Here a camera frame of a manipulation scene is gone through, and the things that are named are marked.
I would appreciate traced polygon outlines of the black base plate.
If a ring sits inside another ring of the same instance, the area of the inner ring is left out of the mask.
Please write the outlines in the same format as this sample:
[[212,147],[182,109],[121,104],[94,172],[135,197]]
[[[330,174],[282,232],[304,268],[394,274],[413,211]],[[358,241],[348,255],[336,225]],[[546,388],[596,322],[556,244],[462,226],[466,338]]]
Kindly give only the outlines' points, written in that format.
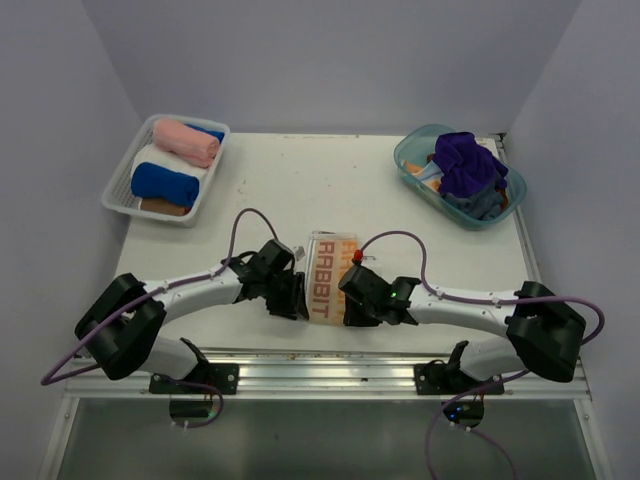
[[413,379],[418,395],[457,395],[478,387],[483,387],[487,395],[502,395],[505,391],[502,385],[474,380],[440,360],[415,364]]
[[214,388],[222,395],[235,395],[240,379],[240,367],[236,363],[210,363],[198,365],[184,379],[171,380],[153,374],[149,384],[151,394],[196,395],[212,394]]

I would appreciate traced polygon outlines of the orange towel in tub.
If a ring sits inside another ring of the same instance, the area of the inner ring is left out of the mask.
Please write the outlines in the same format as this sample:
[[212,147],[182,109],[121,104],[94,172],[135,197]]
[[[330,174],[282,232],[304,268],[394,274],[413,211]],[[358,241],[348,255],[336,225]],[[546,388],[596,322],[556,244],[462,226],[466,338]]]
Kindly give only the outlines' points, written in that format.
[[414,164],[414,163],[406,161],[406,160],[404,160],[402,162],[402,166],[409,174],[411,174],[413,176],[416,176],[416,177],[422,175],[423,172],[424,172],[424,169],[425,169],[424,166],[417,165],[417,164]]

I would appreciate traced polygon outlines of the teal transparent plastic tub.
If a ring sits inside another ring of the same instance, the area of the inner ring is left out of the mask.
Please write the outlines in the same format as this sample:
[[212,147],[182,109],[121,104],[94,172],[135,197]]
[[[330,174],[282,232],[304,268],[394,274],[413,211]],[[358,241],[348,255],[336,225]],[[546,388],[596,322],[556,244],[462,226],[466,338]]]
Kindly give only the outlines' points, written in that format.
[[524,200],[523,177],[499,158],[496,141],[429,124],[395,147],[399,176],[431,206],[460,226],[490,228]]

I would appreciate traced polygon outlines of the grey-blue towel in tub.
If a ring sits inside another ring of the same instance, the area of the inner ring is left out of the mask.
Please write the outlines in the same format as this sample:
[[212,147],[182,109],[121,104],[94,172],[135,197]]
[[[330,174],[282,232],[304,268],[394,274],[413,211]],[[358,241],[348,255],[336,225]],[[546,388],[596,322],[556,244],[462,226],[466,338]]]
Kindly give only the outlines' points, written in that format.
[[493,220],[502,213],[503,196],[496,191],[479,193],[469,198],[458,198],[448,193],[444,196],[444,200],[476,220]]

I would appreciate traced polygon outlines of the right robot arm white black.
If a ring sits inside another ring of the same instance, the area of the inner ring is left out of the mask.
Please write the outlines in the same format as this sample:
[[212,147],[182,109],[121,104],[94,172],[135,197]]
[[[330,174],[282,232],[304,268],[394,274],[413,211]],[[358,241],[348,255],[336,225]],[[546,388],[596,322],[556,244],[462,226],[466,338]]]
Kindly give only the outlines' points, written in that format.
[[544,285],[526,281],[516,291],[446,291],[413,277],[387,282],[354,265],[338,284],[348,326],[441,324],[490,334],[483,342],[460,342],[445,379],[468,392],[496,375],[528,370],[546,380],[573,379],[586,329],[584,318]]

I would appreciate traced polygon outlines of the pink rolled towel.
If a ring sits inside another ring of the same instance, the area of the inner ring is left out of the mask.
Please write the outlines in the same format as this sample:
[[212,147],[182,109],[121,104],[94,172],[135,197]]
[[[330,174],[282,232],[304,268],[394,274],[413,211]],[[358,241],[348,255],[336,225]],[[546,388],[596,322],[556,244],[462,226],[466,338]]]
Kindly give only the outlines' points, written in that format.
[[215,136],[169,118],[160,118],[154,122],[152,136],[159,149],[204,169],[214,163],[220,148],[220,141]]

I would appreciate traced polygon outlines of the white rolled towel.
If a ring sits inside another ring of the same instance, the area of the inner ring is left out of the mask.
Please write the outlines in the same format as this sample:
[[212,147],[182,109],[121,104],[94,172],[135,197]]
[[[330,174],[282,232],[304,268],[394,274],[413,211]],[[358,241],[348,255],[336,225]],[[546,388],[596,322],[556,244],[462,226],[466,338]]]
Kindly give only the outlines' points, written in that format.
[[193,166],[176,154],[163,151],[154,144],[148,144],[136,153],[130,176],[134,175],[135,170],[142,163],[151,163],[173,172],[193,176],[198,180],[203,179],[208,174],[207,168]]

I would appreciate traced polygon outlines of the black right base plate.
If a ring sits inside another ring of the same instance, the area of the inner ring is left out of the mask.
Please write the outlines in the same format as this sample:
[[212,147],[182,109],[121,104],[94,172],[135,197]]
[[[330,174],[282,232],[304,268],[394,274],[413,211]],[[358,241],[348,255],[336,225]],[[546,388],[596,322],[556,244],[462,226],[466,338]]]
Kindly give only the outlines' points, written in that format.
[[415,364],[413,379],[418,395],[457,395],[478,387],[483,387],[487,395],[502,395],[505,391],[502,385],[474,380],[440,360]]

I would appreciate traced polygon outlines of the orange blue printed towel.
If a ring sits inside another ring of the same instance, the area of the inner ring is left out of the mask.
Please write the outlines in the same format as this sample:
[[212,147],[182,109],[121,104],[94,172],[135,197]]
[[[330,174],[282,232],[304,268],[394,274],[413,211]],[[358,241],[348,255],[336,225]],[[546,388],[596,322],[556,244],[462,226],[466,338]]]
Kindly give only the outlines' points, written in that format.
[[338,285],[351,268],[358,247],[354,233],[312,233],[305,267],[306,308],[311,323],[344,325],[345,294]]

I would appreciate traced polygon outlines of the blue rolled towel in basket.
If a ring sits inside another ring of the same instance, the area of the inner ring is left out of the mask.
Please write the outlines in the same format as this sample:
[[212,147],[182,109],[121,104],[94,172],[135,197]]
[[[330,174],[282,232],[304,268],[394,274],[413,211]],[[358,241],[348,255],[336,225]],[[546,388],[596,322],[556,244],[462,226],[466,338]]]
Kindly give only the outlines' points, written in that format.
[[223,131],[211,130],[211,129],[208,129],[208,128],[200,127],[198,125],[189,124],[189,123],[186,123],[186,126],[191,128],[191,129],[193,129],[193,130],[199,131],[201,133],[205,133],[207,135],[210,135],[210,136],[216,138],[219,143],[222,143],[224,141],[225,133]]

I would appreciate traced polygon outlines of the royal blue towel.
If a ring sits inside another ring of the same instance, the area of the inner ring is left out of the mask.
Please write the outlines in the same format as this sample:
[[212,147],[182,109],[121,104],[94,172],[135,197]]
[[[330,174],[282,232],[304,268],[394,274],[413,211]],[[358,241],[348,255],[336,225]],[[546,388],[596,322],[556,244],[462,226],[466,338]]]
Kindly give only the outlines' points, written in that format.
[[131,191],[140,198],[164,198],[169,202],[192,207],[200,193],[197,178],[142,163],[131,178]]

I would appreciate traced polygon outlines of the aluminium mounting rail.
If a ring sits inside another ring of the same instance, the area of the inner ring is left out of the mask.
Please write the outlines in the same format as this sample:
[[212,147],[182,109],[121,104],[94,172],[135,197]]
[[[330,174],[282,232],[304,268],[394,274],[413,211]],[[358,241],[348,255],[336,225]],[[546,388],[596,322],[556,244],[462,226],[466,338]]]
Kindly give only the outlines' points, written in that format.
[[[419,400],[414,366],[438,357],[427,355],[336,352],[257,352],[204,349],[214,364],[239,367],[237,393],[242,400]],[[151,397],[151,375],[135,372],[123,380],[111,381],[95,370],[66,381],[64,393],[75,398]],[[497,400],[587,400],[589,384],[581,364],[571,383],[555,383],[528,374],[505,385]]]

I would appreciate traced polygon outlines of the white plastic mesh basket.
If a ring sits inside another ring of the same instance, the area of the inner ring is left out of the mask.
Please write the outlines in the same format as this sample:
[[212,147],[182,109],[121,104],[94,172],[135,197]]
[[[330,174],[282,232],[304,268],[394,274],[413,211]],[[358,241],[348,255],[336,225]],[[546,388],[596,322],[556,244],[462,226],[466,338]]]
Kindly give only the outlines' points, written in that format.
[[212,120],[153,115],[142,125],[102,194],[104,208],[192,227],[230,128]]

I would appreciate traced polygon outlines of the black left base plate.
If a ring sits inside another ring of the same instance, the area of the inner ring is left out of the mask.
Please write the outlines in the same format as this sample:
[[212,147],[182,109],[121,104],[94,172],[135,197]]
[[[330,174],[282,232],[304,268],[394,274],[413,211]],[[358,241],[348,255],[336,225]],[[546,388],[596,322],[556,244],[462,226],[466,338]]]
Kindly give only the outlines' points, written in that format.
[[212,394],[214,388],[222,395],[235,395],[240,379],[240,367],[236,363],[210,363],[198,365],[184,379],[171,380],[153,374],[149,384],[151,394],[196,395]]

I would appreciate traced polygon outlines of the purple towel in tub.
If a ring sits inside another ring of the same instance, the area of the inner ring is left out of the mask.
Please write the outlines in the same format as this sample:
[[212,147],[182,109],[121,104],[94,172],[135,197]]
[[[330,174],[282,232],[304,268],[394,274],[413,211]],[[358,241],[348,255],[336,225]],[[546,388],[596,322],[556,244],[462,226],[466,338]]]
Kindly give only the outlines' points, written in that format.
[[470,132],[440,135],[433,162],[442,172],[439,193],[468,198],[488,186],[507,188],[508,168]]

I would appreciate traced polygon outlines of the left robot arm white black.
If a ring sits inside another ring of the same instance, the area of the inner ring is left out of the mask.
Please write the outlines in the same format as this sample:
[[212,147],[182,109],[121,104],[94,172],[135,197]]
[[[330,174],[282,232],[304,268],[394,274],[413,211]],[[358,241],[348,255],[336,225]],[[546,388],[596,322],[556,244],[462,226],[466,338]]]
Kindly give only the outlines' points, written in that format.
[[111,380],[136,371],[174,381],[185,392],[211,384],[212,367],[191,341],[161,336],[173,320],[220,305],[262,299],[273,316],[305,320],[304,275],[295,268],[305,255],[269,240],[192,277],[164,282],[116,277],[75,328],[76,337]]

